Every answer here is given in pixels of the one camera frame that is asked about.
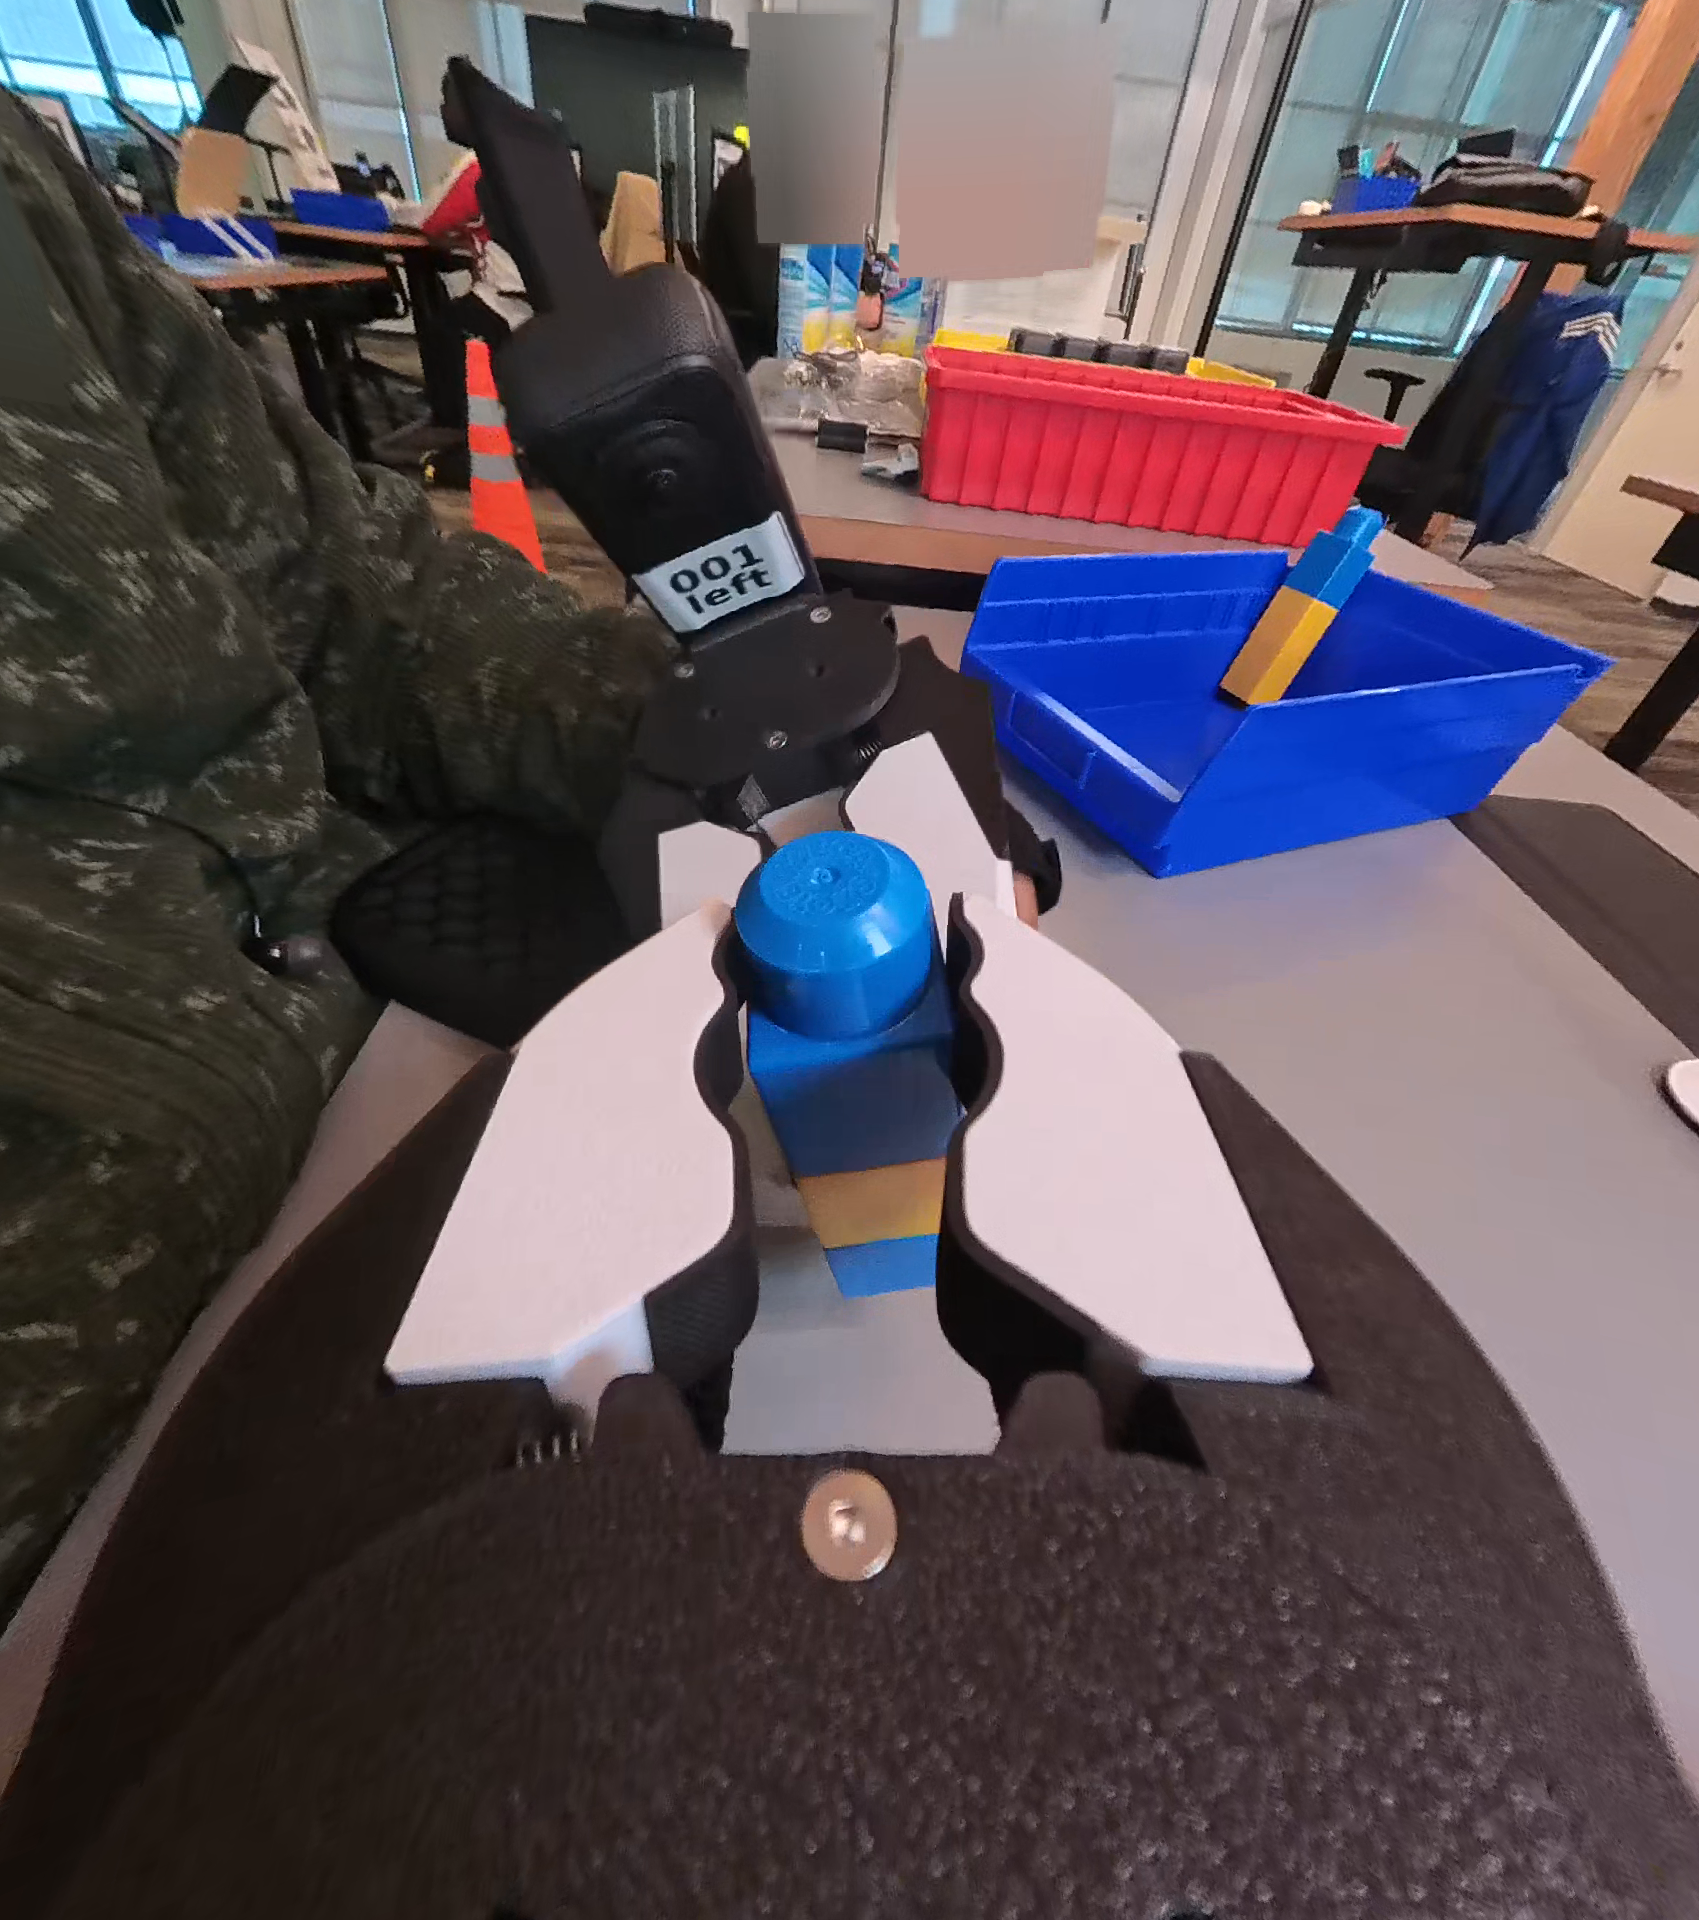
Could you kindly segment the red plastic bin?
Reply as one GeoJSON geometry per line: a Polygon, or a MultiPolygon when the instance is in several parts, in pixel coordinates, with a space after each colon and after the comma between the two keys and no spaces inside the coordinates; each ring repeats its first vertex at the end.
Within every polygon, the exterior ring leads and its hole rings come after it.
{"type": "Polygon", "coordinates": [[[1331,399],[1158,369],[932,347],[920,490],[946,506],[1300,547],[1405,430],[1331,399]]]}

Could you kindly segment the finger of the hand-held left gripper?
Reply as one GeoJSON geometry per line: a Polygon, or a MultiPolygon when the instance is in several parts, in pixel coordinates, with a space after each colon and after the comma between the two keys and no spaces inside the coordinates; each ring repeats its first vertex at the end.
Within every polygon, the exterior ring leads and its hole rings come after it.
{"type": "Polygon", "coordinates": [[[766,860],[752,832],[708,820],[660,833],[662,947],[724,947],[740,893],[766,860]]]}
{"type": "Polygon", "coordinates": [[[844,792],[848,827],[910,855],[926,882],[932,922],[978,896],[1018,918],[1016,876],[984,832],[932,732],[886,745],[844,792]]]}

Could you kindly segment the row of black boxes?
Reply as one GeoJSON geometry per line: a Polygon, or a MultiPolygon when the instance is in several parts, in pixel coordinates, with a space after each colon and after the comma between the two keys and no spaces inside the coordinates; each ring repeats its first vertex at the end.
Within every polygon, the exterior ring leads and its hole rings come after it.
{"type": "Polygon", "coordinates": [[[1128,339],[1088,337],[1066,331],[1048,331],[1028,325],[1012,328],[1006,336],[1006,349],[1018,355],[1046,361],[1118,368],[1128,371],[1166,371],[1186,376],[1192,368],[1192,355],[1184,347],[1150,345],[1128,339]]]}

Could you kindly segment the blue plastic bin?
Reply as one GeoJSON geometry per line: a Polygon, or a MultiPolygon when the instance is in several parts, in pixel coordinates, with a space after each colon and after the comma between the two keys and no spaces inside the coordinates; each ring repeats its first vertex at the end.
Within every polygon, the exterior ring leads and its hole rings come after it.
{"type": "Polygon", "coordinates": [[[1002,560],[962,669],[1004,752],[1150,876],[1479,806],[1611,659],[1371,572],[1276,704],[1222,675],[1290,567],[1274,547],[1002,560]]]}

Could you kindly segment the wooden standing desk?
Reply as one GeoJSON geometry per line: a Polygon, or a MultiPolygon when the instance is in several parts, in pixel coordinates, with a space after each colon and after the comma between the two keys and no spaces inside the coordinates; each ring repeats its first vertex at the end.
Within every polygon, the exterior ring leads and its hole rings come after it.
{"type": "Polygon", "coordinates": [[[1371,292],[1389,276],[1453,274],[1473,260],[1511,260],[1521,265],[1509,309],[1523,318],[1557,274],[1577,272],[1593,285],[1611,284],[1631,262],[1657,251],[1689,256],[1699,238],[1615,219],[1563,218],[1487,204],[1403,206],[1359,211],[1296,211],[1280,232],[1296,238],[1294,263],[1302,270],[1349,270],[1337,320],[1321,347],[1308,393],[1331,395],[1341,361],[1371,292]]]}

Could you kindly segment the black bag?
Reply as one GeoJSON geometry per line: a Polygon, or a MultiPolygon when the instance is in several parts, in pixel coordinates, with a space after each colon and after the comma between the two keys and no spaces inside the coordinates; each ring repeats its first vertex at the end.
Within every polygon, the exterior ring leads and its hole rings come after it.
{"type": "Polygon", "coordinates": [[[1581,171],[1547,168],[1511,154],[1457,149],[1423,180],[1413,208],[1485,208],[1511,213],[1579,219],[1591,180],[1581,171]]]}

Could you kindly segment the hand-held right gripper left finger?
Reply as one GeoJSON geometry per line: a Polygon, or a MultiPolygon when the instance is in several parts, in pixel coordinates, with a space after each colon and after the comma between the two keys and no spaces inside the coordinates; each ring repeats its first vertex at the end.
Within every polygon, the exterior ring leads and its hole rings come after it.
{"type": "Polygon", "coordinates": [[[708,900],[518,1044],[384,1356],[398,1385],[724,1377],[760,1310],[734,918],[708,900]]]}

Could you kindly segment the small blue container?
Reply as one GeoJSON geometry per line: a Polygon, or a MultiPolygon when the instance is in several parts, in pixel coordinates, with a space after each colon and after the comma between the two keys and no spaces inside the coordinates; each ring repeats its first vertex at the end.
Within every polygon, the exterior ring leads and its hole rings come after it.
{"type": "Polygon", "coordinates": [[[1419,168],[1397,141],[1381,148],[1341,146],[1329,213],[1379,213],[1409,208],[1421,190],[1419,168]]]}

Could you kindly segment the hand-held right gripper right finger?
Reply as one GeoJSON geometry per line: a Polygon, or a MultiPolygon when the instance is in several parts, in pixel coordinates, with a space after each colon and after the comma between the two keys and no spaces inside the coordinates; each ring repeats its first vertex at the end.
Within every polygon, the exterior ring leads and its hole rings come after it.
{"type": "Polygon", "coordinates": [[[1146,1377],[1300,1384],[1314,1356],[1174,1036],[978,893],[952,902],[948,1250],[1146,1377]]]}

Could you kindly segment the black office chair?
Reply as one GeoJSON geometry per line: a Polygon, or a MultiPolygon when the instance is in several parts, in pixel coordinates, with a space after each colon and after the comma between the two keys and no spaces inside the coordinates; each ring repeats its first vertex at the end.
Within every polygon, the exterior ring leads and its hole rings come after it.
{"type": "Polygon", "coordinates": [[[1465,414],[1473,404],[1471,388],[1473,374],[1459,361],[1431,395],[1403,444],[1381,446],[1371,456],[1355,499],[1365,510],[1379,514],[1389,530],[1401,530],[1433,468],[1439,465],[1439,456],[1447,449],[1453,458],[1439,476],[1439,487],[1423,530],[1431,532],[1437,518],[1475,518],[1485,458],[1485,423],[1475,418],[1465,423],[1465,430],[1451,430],[1455,415],[1465,414]]]}

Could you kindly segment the blue hanging jacket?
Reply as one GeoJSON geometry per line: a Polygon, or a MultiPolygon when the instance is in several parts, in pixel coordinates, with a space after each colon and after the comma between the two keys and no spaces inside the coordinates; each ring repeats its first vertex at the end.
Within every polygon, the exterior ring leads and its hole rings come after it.
{"type": "Polygon", "coordinates": [[[1625,293],[1615,288],[1543,292],[1521,320],[1495,379],[1493,419],[1467,510],[1467,549],[1533,532],[1567,478],[1581,432],[1621,345],[1625,293]]]}

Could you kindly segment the scattered small metal parts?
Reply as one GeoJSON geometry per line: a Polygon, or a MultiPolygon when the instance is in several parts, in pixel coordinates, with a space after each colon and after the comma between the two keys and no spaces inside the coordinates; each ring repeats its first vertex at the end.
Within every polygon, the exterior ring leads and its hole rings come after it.
{"type": "Polygon", "coordinates": [[[900,487],[922,482],[928,368],[916,355],[830,349],[792,357],[782,371],[784,421],[822,452],[854,456],[862,476],[900,487]]]}

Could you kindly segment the orange traffic cone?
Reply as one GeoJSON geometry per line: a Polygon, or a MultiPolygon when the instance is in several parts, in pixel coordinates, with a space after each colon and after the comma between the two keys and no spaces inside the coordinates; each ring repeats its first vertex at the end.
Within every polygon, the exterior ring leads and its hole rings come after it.
{"type": "Polygon", "coordinates": [[[538,572],[546,572],[546,554],[498,393],[492,352],[478,337],[468,339],[464,352],[474,527],[512,547],[538,572]]]}

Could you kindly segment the blue printed box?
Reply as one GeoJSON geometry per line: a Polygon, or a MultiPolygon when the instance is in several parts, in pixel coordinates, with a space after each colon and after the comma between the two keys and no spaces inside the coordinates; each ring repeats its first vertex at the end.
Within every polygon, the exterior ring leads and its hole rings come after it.
{"type": "Polygon", "coordinates": [[[774,352],[782,360],[852,349],[914,360],[934,337],[942,285],[904,274],[894,249],[784,244],[776,276],[774,352]]]}

